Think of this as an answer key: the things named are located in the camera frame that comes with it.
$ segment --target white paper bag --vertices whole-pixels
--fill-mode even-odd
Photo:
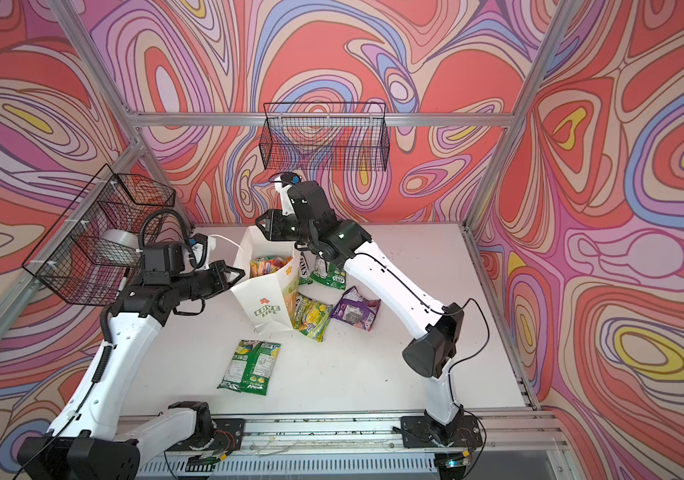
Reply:
[[[291,316],[299,286],[299,252],[293,242],[270,242],[257,226],[249,226],[241,248],[233,266],[243,269],[246,276],[230,291],[241,302],[257,333],[293,330]],[[274,274],[251,278],[251,260],[270,255],[291,257],[291,261]]]

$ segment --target candy bag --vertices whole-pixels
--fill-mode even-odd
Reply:
[[[297,306],[294,308],[294,328],[303,335],[318,342],[323,341],[323,332],[331,321],[331,305],[315,301],[297,293]]]
[[[342,295],[331,312],[331,317],[357,328],[371,331],[371,325],[379,312],[381,300],[367,300],[353,286]]]
[[[329,264],[319,256],[315,259],[315,270],[313,270],[310,277],[318,283],[326,286],[332,286],[339,290],[344,290],[347,275],[344,270],[336,268],[333,264]]]
[[[217,388],[267,395],[279,350],[279,343],[241,340]]]
[[[313,279],[309,276],[309,267],[307,266],[307,258],[304,256],[304,252],[299,254],[299,284],[308,285],[313,282]]]
[[[251,278],[274,274],[290,261],[291,258],[287,260],[282,256],[261,256],[260,258],[255,258],[251,260]]]

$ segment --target wire basket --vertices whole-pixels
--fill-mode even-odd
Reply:
[[[176,198],[173,188],[136,174],[112,174],[104,185],[100,183],[94,188],[101,190],[86,212],[78,219],[66,220],[73,223],[72,229],[48,258],[30,260],[56,224],[22,264],[52,292],[74,305],[102,306],[115,301],[122,283],[136,274],[139,254],[135,246],[109,240],[108,231],[137,235],[149,214],[174,206]],[[167,217],[158,216],[150,222],[145,241],[155,241]]]
[[[380,102],[264,104],[265,170],[387,170],[389,132]]]

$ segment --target purple candy bag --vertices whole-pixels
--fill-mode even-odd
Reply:
[[[331,311],[331,318],[370,331],[381,304],[381,300],[363,298],[363,295],[358,293],[358,289],[353,286],[342,295],[342,299],[334,306]]]

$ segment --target black mounting plate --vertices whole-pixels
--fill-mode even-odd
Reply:
[[[212,418],[211,419],[216,425],[216,430],[222,430],[231,435],[225,433],[217,432],[213,436],[213,442],[206,450],[223,450],[228,451],[240,450],[241,442],[243,441],[243,425],[246,420],[243,418]],[[232,438],[235,438],[235,447],[232,447]],[[179,442],[174,446],[169,447],[167,452],[190,452],[191,448],[186,442]]]
[[[479,448],[483,445],[483,437],[480,432],[478,420],[470,415],[462,413],[462,419],[459,428],[456,429],[454,435],[443,443],[439,439],[435,439],[438,444],[443,447],[469,447],[470,451]],[[400,417],[400,428],[403,430],[403,446],[406,448],[439,448],[433,442],[433,434],[430,431],[430,418],[422,416],[404,416]]]

